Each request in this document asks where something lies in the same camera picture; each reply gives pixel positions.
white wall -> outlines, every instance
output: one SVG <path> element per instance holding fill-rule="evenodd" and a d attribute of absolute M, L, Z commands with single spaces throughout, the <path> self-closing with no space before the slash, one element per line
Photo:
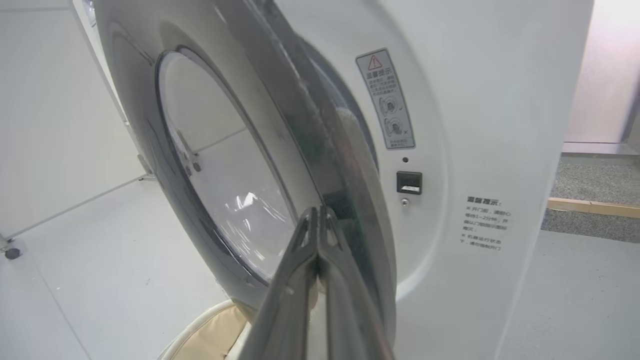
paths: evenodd
<path fill-rule="evenodd" d="M 144 174 L 74 11 L 66 0 L 0 0 L 5 236 Z"/>
<path fill-rule="evenodd" d="M 640 0 L 596 0 L 568 142 L 618 143 L 640 79 Z"/>

caster wheel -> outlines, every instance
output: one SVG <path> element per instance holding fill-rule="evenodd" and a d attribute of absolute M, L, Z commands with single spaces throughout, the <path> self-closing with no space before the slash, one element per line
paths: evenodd
<path fill-rule="evenodd" d="M 20 256 L 20 249 L 16 249 L 15 247 L 9 249 L 4 253 L 4 256 L 9 260 L 17 259 Z"/>

speckled stone surface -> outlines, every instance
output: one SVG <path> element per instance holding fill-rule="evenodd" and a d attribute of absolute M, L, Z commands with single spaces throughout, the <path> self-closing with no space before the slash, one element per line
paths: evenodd
<path fill-rule="evenodd" d="M 551 197 L 640 206 L 638 162 L 563 157 Z"/>
<path fill-rule="evenodd" d="M 547 209 L 542 229 L 640 243 L 640 219 Z"/>

wooden strip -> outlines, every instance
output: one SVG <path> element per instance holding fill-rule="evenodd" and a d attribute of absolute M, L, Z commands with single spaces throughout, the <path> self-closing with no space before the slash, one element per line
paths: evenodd
<path fill-rule="evenodd" d="M 597 201 L 550 197 L 549 202 L 547 203 L 547 208 L 561 211 L 577 211 L 579 213 L 610 215 L 615 217 L 640 218 L 640 207 L 638 206 L 609 204 Z"/>

laundry basket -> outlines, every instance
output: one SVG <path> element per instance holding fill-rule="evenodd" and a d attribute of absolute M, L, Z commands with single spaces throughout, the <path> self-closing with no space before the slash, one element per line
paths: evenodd
<path fill-rule="evenodd" d="M 236 305 L 224 301 L 189 324 L 159 360 L 232 360 L 239 354 L 241 334 L 246 338 L 249 327 Z"/>

